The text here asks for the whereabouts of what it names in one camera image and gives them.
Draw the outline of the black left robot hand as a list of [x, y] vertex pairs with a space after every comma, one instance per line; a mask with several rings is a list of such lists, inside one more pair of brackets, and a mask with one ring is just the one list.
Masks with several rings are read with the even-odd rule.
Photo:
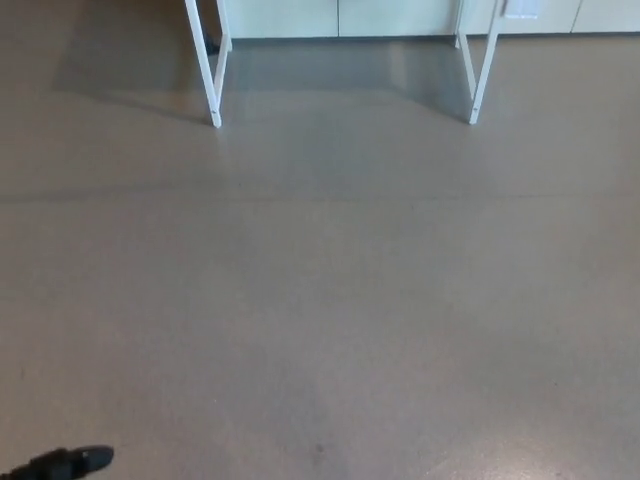
[[114, 448], [107, 445], [57, 448], [2, 473], [2, 480], [76, 480], [107, 468]]

